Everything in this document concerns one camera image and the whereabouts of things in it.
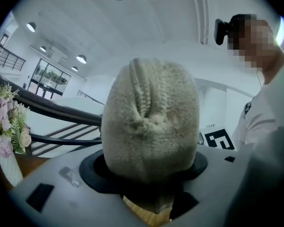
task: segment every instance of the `beige knit hat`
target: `beige knit hat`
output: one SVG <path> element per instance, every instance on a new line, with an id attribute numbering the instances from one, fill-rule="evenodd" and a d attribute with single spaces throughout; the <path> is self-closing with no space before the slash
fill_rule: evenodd
<path id="1" fill-rule="evenodd" d="M 103 152 L 111 172 L 136 183 L 168 183 L 172 174 L 193 164 L 198 131 L 197 90 L 184 67 L 134 59 L 121 69 L 102 118 Z M 173 203 L 164 193 L 147 204 L 130 200 L 154 213 Z"/>

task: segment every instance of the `black sign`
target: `black sign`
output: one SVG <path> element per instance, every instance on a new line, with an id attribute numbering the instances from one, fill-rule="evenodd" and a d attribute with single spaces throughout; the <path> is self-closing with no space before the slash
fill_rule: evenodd
<path id="1" fill-rule="evenodd" d="M 209 147 L 218 147 L 218 142 L 222 149 L 235 149 L 225 129 L 205 134 L 205 137 Z"/>

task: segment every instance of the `white vase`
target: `white vase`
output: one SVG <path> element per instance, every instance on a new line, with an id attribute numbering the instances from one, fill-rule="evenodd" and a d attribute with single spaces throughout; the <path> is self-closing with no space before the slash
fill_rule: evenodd
<path id="1" fill-rule="evenodd" d="M 20 171 L 19 165 L 17 163 L 14 153 L 10 154 L 8 158 L 0 156 L 0 166 L 6 177 L 6 179 L 14 187 L 18 185 L 23 179 L 23 175 Z"/>

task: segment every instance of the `white shirt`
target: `white shirt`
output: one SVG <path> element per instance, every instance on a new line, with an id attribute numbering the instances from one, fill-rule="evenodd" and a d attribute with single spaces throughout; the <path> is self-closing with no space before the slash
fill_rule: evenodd
<path id="1" fill-rule="evenodd" d="M 242 145 L 256 143 L 259 138 L 277 129 L 274 114 L 264 94 L 265 90 L 264 85 L 243 108 L 238 126 L 232 135 L 238 150 Z"/>

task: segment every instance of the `knitted beanie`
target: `knitted beanie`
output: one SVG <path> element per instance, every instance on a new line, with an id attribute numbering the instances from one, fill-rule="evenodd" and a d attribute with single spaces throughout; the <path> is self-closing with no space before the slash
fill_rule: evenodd
<path id="1" fill-rule="evenodd" d="M 193 164 L 198 131 L 198 94 L 184 67 L 134 59 L 121 69 L 102 117 L 103 153 L 112 173 L 149 186 L 168 184 Z M 130 200 L 154 213 L 172 206 L 173 196 L 164 191 L 151 197 L 148 203 Z"/>

